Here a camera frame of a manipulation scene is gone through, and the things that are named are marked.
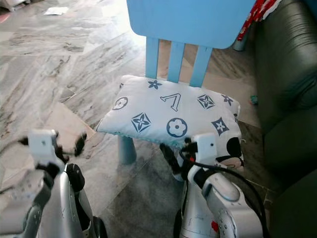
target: chair backrest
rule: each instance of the chair backrest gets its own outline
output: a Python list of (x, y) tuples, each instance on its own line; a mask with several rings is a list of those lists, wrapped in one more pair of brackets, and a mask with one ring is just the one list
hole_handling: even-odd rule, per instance
[(172, 41), (168, 76), (178, 82), (185, 44), (198, 45), (190, 85), (201, 87), (213, 48), (232, 45), (255, 0), (127, 0), (132, 30), (146, 36), (146, 77), (156, 78), (159, 40)]

